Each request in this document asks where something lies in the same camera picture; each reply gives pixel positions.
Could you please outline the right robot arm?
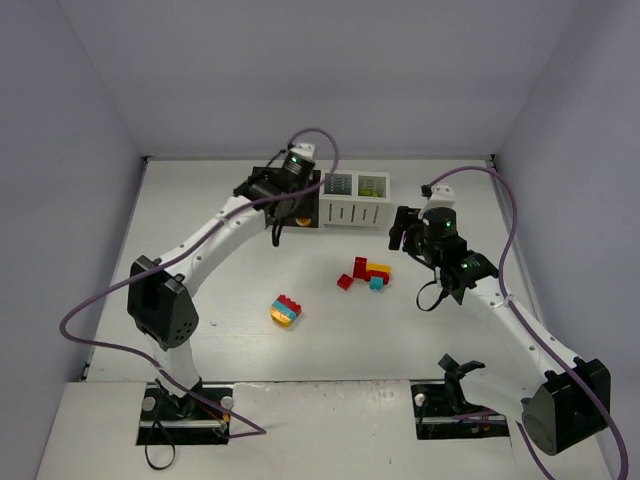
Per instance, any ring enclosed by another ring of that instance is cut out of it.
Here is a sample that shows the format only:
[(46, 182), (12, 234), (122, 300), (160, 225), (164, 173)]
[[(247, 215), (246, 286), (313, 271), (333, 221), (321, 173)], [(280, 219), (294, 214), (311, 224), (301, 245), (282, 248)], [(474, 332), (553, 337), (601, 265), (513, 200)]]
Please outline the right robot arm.
[(499, 270), (468, 248), (453, 209), (421, 212), (400, 206), (389, 231), (389, 247), (402, 250), (434, 273), (439, 298), (453, 299), (494, 335), (519, 372), (497, 375), (486, 360), (438, 362), (453, 408), (473, 405), (518, 422), (545, 454), (556, 455), (606, 429), (611, 375), (604, 364), (585, 361), (500, 289)]

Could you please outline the yellow red arch lego stack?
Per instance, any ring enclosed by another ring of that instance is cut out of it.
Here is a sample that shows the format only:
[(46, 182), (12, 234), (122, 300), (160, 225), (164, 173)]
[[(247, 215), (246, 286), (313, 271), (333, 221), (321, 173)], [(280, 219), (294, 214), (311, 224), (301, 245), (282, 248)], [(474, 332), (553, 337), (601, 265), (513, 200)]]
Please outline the yellow red arch lego stack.
[(385, 264), (368, 263), (365, 268), (364, 280), (371, 282), (373, 278), (379, 278), (384, 285), (391, 279), (392, 268)]

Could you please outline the small red lego brick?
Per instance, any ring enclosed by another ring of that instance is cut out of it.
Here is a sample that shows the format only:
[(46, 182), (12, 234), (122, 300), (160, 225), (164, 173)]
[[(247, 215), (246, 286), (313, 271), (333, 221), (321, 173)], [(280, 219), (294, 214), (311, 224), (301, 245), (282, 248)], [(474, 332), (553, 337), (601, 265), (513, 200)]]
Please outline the small red lego brick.
[(351, 288), (353, 282), (354, 279), (351, 276), (349, 276), (348, 274), (342, 274), (337, 280), (336, 284), (339, 288), (348, 291)]

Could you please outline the red blue orange lego stack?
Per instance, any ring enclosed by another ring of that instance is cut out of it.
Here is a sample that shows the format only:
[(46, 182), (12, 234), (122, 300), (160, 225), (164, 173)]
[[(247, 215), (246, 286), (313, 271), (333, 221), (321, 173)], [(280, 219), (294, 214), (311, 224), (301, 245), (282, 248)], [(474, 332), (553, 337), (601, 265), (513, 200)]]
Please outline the red blue orange lego stack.
[(292, 327), (302, 313), (302, 306), (286, 295), (279, 295), (271, 304), (271, 319), (280, 327)]

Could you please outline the teal lego brick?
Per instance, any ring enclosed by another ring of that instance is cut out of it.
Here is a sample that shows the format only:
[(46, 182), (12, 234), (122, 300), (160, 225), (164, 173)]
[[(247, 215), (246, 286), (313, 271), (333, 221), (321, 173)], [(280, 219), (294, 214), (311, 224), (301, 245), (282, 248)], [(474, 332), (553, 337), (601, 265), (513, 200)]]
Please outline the teal lego brick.
[(324, 185), (326, 195), (347, 195), (351, 194), (351, 177), (349, 175), (334, 175), (327, 179)]

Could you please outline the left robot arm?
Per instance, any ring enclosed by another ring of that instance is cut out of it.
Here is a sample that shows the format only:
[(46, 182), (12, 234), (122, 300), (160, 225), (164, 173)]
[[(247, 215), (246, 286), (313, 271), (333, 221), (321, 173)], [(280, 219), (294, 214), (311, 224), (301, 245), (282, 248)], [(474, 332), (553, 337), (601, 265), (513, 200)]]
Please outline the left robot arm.
[(285, 223), (299, 215), (304, 200), (252, 203), (313, 185), (315, 150), (312, 143), (290, 145), (280, 168), (254, 170), (183, 244), (155, 260), (142, 255), (131, 265), (130, 274), (135, 276), (194, 249), (175, 265), (130, 284), (127, 296), (127, 312), (147, 338), (153, 358), (189, 391), (200, 394), (203, 388), (190, 344), (199, 323), (193, 297), (214, 269), (250, 238), (270, 229), (272, 245), (279, 245)]

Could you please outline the large red lego brick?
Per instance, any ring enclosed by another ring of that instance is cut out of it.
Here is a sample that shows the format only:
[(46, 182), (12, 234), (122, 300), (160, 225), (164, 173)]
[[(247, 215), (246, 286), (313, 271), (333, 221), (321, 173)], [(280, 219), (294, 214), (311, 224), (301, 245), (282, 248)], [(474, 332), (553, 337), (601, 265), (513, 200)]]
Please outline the large red lego brick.
[(365, 280), (367, 277), (367, 259), (356, 256), (353, 264), (353, 278)]

